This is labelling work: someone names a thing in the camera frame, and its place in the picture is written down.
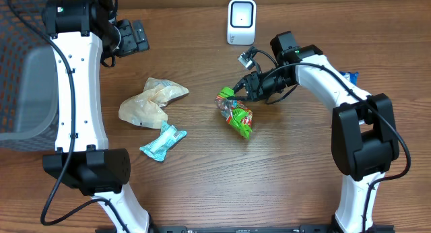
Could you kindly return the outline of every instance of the blue snack bar wrapper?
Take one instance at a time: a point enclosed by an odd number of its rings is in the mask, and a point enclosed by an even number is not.
[[[154,160],[163,162],[168,149],[178,143],[186,135],[186,131],[179,131],[174,125],[169,125],[167,122],[163,121],[159,138],[145,146],[141,146],[139,149]]]

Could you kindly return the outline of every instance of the snack wrapper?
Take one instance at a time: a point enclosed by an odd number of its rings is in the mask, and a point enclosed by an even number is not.
[[[162,121],[159,138],[145,146],[141,146],[139,149],[154,160],[163,162],[168,149],[186,135],[186,131],[179,131],[174,125],[169,125],[167,122]]]
[[[354,84],[356,86],[356,82],[358,80],[359,72],[342,72],[340,71],[340,74],[344,76],[350,83]]]
[[[242,102],[226,99],[231,96],[234,96],[234,90],[223,88],[215,97],[215,104],[222,110],[222,115],[226,118],[226,122],[243,137],[250,139],[250,134],[253,132],[251,129],[253,113]]]

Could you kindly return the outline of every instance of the green snack wrapper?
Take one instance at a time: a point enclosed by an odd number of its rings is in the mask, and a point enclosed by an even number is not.
[[[250,139],[250,134],[253,132],[251,129],[253,113],[242,102],[226,99],[231,96],[234,96],[234,91],[231,88],[223,88],[215,97],[215,104],[222,110],[222,115],[228,124],[243,137]]]

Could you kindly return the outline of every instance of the black mount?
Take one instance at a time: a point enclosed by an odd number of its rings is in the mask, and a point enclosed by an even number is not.
[[[81,32],[81,36],[97,35],[103,43],[101,63],[115,66],[115,57],[125,57],[150,48],[141,21],[110,20],[112,0],[48,0],[42,12],[46,33],[57,38],[63,32]],[[112,58],[112,64],[104,60]]]
[[[369,96],[373,108],[395,129],[391,100],[384,94]],[[372,129],[361,133],[364,120]],[[375,172],[386,172],[399,155],[398,140],[365,104],[342,104],[333,109],[332,156],[338,169],[356,181]]]
[[[59,149],[55,155],[43,156],[43,169],[58,178],[68,153]],[[73,152],[70,165],[61,181],[71,189],[79,189],[84,196],[94,193],[120,193],[130,178],[130,158],[126,149],[99,149],[88,146],[86,152]]]

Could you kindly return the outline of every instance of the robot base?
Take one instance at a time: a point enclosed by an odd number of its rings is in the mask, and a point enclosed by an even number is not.
[[[150,228],[149,233],[343,233],[339,231],[333,215],[331,224],[302,225],[300,227],[237,227],[237,228],[187,228],[185,226],[162,226]],[[117,233],[113,230],[96,230],[96,233]],[[376,226],[367,233],[395,233],[394,226]]]

